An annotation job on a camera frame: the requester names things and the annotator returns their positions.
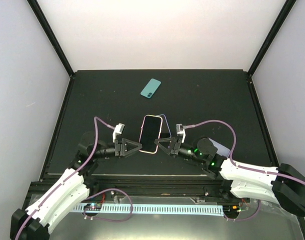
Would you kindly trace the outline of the lavender phone case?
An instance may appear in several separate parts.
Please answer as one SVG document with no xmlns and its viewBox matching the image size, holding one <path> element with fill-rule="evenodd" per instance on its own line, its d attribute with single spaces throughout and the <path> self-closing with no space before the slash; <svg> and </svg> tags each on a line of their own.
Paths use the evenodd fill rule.
<svg viewBox="0 0 305 240">
<path fill-rule="evenodd" d="M 214 141 L 213 139 L 209 138 L 209 140 L 212 142 L 213 146 L 215 148 L 217 148 L 217 151 L 216 153 L 220 156 L 223 156 L 223 157 L 226 157 L 226 158 L 229 158 L 230 157 L 230 154 L 231 154 L 231 150 L 228 149 L 227 147 L 223 146 L 222 144 Z"/>
</svg>

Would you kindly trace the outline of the light blue phone case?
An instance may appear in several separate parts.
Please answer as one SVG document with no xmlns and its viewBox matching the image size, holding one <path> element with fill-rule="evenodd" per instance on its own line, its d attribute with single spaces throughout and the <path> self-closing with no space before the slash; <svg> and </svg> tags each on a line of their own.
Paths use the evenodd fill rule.
<svg viewBox="0 0 305 240">
<path fill-rule="evenodd" d="M 162 127 L 161 127 L 161 133 L 160 133 L 160 138 L 171 138 L 172 137 L 172 133 L 170 130 L 170 126 L 167 120 L 167 117 L 165 114 L 159 114 L 159 117 L 162 118 Z"/>
</svg>

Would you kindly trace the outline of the teal phone case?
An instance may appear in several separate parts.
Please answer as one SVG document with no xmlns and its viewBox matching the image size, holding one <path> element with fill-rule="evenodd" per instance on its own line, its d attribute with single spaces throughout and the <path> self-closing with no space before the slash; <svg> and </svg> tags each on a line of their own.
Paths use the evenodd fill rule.
<svg viewBox="0 0 305 240">
<path fill-rule="evenodd" d="M 147 99 L 150 99 L 157 91 L 157 89 L 160 87 L 160 85 L 161 85 L 161 81 L 151 78 L 140 92 L 140 95 Z"/>
</svg>

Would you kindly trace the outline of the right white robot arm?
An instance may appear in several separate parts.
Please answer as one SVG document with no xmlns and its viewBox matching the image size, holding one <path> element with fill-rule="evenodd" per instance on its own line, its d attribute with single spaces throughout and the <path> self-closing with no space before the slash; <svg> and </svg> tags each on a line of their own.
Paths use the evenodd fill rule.
<svg viewBox="0 0 305 240">
<path fill-rule="evenodd" d="M 219 194 L 226 202 L 235 198 L 257 199 L 305 217 L 305 177 L 289 164 L 264 167 L 232 161 L 221 155 L 209 138 L 199 139 L 195 146 L 178 137 L 156 139 L 154 143 L 169 156 L 200 165 L 207 177 L 224 180 Z"/>
</svg>

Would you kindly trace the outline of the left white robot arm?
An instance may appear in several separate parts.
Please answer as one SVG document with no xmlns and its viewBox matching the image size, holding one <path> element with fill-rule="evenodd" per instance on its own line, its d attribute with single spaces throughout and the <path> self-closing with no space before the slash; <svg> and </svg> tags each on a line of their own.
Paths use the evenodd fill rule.
<svg viewBox="0 0 305 240">
<path fill-rule="evenodd" d="M 101 144 L 96 131 L 94 144 L 79 151 L 76 158 L 50 189 L 26 209 L 17 209 L 11 216 L 10 239 L 48 240 L 66 215 L 84 200 L 96 199 L 100 187 L 90 177 L 97 168 L 97 159 L 124 158 L 138 152 L 142 144 L 115 133 L 112 144 Z"/>
</svg>

